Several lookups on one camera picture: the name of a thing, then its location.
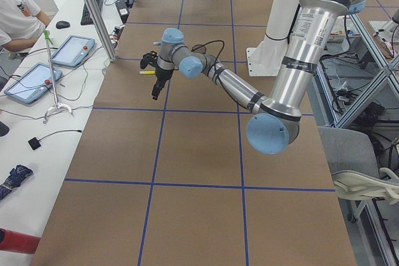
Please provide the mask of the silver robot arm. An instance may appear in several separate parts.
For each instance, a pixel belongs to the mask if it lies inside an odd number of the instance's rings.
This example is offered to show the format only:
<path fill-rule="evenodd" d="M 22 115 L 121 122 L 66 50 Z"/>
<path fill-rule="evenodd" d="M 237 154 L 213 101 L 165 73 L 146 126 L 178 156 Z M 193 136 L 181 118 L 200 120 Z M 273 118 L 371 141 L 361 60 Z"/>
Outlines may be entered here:
<path fill-rule="evenodd" d="M 365 0 L 273 0 L 264 40 L 247 53 L 252 76 L 275 77 L 269 95 L 228 70 L 202 45 L 187 47 L 184 34 L 175 28 L 164 31 L 160 50 L 145 54 L 140 67 L 155 69 L 153 98 L 158 98 L 174 71 L 187 78 L 206 75 L 251 112 L 246 128 L 251 146 L 264 154 L 277 154 L 299 134 L 300 103 L 337 18 L 364 6 Z"/>

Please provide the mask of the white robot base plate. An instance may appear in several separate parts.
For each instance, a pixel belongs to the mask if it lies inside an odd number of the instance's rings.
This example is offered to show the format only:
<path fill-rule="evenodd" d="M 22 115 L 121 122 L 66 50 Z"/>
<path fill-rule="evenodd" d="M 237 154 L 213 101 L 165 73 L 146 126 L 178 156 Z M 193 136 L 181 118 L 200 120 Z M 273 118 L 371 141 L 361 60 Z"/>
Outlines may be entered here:
<path fill-rule="evenodd" d="M 248 72 L 251 77 L 275 77 L 278 74 L 278 66 L 274 50 L 265 49 L 262 45 L 248 47 L 246 58 Z"/>

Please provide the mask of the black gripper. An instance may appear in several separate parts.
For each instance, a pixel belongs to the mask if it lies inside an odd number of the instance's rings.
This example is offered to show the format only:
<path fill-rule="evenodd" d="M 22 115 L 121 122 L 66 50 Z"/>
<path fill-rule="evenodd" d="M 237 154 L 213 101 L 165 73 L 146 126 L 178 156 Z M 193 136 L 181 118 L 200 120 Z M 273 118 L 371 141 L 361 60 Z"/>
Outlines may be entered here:
<path fill-rule="evenodd" d="M 143 55 L 140 61 L 140 68 L 146 69 L 150 65 L 155 68 L 155 82 L 151 95 L 152 99 L 158 100 L 161 91 L 165 87 L 165 83 L 171 79 L 173 75 L 173 63 L 161 58 L 155 51 L 150 51 Z"/>

